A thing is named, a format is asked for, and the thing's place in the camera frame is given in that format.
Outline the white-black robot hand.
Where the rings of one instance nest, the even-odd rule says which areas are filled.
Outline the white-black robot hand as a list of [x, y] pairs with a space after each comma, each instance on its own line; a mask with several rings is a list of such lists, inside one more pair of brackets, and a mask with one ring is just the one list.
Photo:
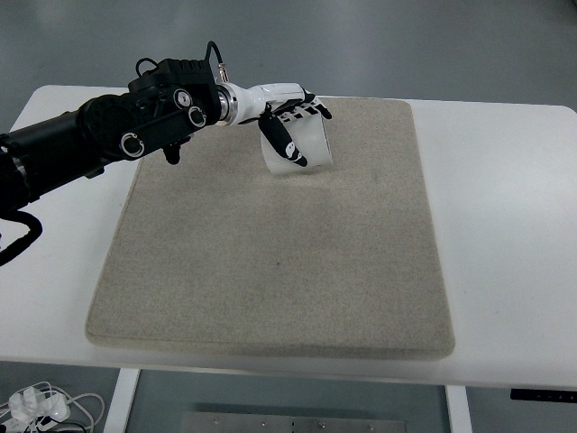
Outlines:
[[227, 103], [221, 124], [255, 122], [265, 164], [274, 175], [286, 175], [333, 163], [324, 121], [331, 113], [319, 97], [296, 83], [240, 88], [222, 85]]

